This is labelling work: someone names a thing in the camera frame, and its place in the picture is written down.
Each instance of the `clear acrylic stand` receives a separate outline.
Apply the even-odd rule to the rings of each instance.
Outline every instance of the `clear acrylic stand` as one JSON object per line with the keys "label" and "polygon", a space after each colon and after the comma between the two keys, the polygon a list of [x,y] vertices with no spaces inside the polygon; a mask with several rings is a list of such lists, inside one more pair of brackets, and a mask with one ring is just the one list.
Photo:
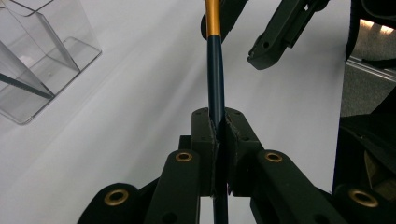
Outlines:
{"label": "clear acrylic stand", "polygon": [[0,113],[24,124],[101,50],[78,0],[2,1]]}

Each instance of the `screw hole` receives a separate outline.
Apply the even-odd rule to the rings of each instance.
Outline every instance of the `screw hole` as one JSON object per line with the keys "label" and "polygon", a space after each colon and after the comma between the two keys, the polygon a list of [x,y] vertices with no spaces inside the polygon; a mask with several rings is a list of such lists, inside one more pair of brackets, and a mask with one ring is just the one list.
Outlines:
{"label": "screw hole", "polygon": [[163,215],[163,223],[172,224],[177,222],[177,215],[175,213],[169,212]]}

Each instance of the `rod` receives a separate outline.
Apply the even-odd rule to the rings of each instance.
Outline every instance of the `rod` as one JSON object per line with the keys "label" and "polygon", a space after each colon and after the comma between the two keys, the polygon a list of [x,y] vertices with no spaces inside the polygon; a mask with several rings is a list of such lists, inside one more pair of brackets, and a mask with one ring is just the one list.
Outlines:
{"label": "rod", "polygon": [[224,77],[221,54],[219,0],[205,0],[207,34],[207,87],[209,117],[212,120],[219,146],[215,163],[215,195],[213,214],[215,224],[228,224],[227,163],[224,141],[225,104]]}
{"label": "rod", "polygon": [[30,93],[36,94],[38,96],[44,97],[46,99],[52,99],[54,96],[48,93],[45,93],[43,91],[37,90],[31,86],[28,86],[26,84],[24,84],[23,82],[20,82],[18,80],[15,80],[11,77],[8,77],[4,74],[0,73],[0,81],[6,82],[9,85],[12,85],[14,87],[20,88],[24,91],[29,91]]}

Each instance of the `dark blue rod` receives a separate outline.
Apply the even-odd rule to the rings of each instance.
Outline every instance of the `dark blue rod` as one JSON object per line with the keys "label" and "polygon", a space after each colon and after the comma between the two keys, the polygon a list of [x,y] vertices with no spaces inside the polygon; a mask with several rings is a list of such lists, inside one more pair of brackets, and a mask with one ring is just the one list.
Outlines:
{"label": "dark blue rod", "polygon": [[228,223],[227,158],[223,146],[225,140],[224,77],[221,54],[221,37],[207,38],[207,88],[209,97],[209,117],[212,120],[219,148],[216,152],[215,195],[213,213],[215,224]]}
{"label": "dark blue rod", "polygon": [[209,116],[215,129],[222,133],[220,126],[224,121],[224,77],[221,56],[221,37],[211,35],[207,39],[207,88],[209,93]]}

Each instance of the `white table surface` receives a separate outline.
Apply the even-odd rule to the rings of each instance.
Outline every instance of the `white table surface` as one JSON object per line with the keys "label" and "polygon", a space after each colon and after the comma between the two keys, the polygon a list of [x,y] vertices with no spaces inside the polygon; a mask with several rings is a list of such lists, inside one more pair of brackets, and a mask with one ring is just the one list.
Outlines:
{"label": "white table surface", "polygon": [[[207,106],[202,0],[80,0],[103,54],[25,126],[0,118],[0,223],[76,223],[103,187],[158,177],[191,112]],[[265,148],[330,190],[349,2],[314,15],[293,49],[258,71],[247,61],[280,1],[251,0],[223,44],[226,105]],[[255,223],[230,198],[230,223]],[[212,223],[203,199],[201,223]]]}

